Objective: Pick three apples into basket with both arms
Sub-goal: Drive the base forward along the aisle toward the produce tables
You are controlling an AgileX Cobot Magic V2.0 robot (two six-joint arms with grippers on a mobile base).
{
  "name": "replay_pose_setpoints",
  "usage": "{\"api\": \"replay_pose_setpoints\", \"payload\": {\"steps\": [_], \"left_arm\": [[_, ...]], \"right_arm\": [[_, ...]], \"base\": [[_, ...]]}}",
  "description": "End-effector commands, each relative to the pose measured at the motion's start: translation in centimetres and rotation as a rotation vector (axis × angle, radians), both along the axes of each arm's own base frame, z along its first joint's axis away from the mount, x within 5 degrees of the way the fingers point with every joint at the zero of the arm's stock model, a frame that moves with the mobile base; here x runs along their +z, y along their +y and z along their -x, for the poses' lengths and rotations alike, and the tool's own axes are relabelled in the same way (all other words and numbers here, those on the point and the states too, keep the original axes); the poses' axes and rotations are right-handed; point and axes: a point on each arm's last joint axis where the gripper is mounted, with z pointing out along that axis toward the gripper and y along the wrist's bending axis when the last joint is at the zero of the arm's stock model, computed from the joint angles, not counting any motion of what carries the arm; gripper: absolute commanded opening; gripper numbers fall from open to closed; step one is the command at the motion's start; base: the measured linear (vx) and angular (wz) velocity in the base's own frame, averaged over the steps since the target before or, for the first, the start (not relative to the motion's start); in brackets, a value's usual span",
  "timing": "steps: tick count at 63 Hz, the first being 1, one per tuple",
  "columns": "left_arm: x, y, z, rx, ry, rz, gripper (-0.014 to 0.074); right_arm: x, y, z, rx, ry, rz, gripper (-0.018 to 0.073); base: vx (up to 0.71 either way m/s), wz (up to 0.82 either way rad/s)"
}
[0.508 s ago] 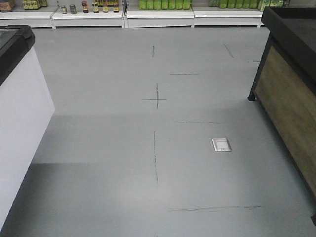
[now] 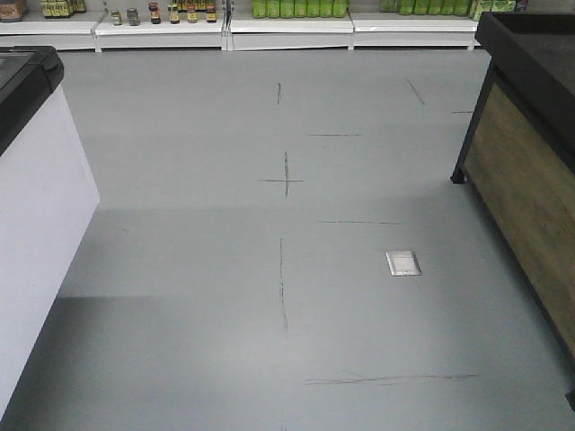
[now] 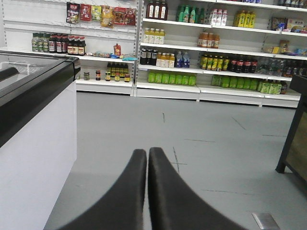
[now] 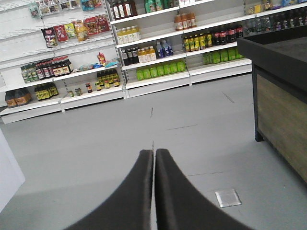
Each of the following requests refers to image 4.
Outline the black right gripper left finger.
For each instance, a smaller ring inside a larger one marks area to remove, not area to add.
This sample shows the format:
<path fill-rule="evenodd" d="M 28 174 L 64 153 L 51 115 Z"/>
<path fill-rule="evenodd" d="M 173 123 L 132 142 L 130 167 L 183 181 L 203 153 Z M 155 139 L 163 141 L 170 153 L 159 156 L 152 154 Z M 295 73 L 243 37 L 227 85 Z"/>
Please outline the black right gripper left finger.
<path fill-rule="evenodd" d="M 68 230 L 149 230 L 154 153 L 141 150 L 129 174 L 106 201 Z"/>

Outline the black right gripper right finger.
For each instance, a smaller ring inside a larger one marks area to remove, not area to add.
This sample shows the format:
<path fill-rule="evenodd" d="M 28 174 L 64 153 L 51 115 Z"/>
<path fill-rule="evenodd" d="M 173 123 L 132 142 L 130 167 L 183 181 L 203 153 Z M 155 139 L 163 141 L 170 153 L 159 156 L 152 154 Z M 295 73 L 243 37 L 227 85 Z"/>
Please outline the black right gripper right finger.
<path fill-rule="evenodd" d="M 155 158 L 155 207 L 160 230 L 248 230 L 204 197 L 167 149 Z"/>

